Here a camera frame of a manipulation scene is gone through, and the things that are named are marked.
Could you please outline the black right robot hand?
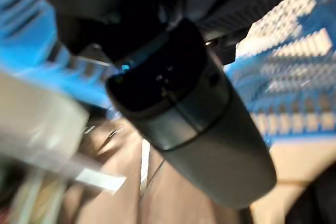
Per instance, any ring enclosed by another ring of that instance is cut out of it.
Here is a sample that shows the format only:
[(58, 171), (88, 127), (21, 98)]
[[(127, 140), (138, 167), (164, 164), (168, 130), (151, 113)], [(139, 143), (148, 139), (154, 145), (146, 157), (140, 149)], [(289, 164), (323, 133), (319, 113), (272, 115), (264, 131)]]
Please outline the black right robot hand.
[(72, 54), (98, 45), (119, 69), (111, 102), (193, 185), (238, 209), (272, 190), (269, 150), (205, 43), (236, 44), (282, 0), (46, 1)]

